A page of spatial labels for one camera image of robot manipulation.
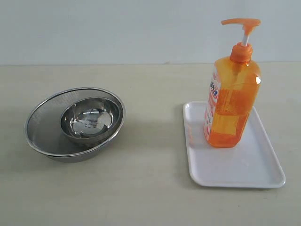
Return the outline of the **white rectangular plastic tray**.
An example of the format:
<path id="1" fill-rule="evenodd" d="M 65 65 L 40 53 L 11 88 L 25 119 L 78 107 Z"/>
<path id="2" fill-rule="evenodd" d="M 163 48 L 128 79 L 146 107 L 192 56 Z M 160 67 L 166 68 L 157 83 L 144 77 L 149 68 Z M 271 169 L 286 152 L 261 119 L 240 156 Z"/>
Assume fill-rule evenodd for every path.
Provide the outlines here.
<path id="1" fill-rule="evenodd" d="M 280 188 L 285 174 L 255 108 L 240 142 L 233 148 L 210 146 L 203 132 L 206 102 L 183 105 L 188 169 L 192 180 L 206 187 Z"/>

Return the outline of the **small stainless steel bowl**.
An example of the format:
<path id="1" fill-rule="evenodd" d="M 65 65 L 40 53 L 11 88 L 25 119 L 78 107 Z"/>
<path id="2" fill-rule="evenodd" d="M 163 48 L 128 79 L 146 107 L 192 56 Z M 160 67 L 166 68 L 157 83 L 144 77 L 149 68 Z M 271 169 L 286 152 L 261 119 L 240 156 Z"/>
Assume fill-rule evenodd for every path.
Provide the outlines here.
<path id="1" fill-rule="evenodd" d="M 62 113 L 60 125 L 69 140 L 93 147 L 109 139 L 123 118 L 124 109 L 119 101 L 89 97 L 69 106 Z"/>

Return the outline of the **steel mesh strainer basket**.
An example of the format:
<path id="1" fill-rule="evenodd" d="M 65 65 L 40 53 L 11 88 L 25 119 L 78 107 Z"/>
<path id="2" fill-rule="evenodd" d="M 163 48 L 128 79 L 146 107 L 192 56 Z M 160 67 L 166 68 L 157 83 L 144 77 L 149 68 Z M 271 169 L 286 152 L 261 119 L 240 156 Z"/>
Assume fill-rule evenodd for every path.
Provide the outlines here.
<path id="1" fill-rule="evenodd" d="M 69 106 L 89 97 L 119 101 L 124 109 L 124 118 L 117 131 L 109 139 L 93 147 L 72 142 L 64 135 L 60 125 L 62 113 Z M 124 103 L 116 94 L 93 87 L 73 88 L 54 94 L 38 104 L 28 117 L 24 132 L 29 146 L 46 157 L 61 162 L 80 162 L 96 156 L 117 136 L 124 124 L 125 116 Z"/>

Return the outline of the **orange pump soap bottle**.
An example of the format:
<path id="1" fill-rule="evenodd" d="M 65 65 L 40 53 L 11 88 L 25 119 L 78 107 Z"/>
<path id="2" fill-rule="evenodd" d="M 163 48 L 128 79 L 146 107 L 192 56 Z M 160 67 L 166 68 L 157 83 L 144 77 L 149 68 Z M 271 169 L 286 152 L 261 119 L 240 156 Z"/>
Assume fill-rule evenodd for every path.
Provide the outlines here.
<path id="1" fill-rule="evenodd" d="M 240 24 L 242 41 L 233 46 L 230 56 L 218 59 L 209 86 L 204 115 L 204 135 L 216 148 L 234 147 L 241 140 L 261 84 L 261 71 L 252 60 L 249 36 L 261 24 L 259 19 L 233 18 L 222 25 Z"/>

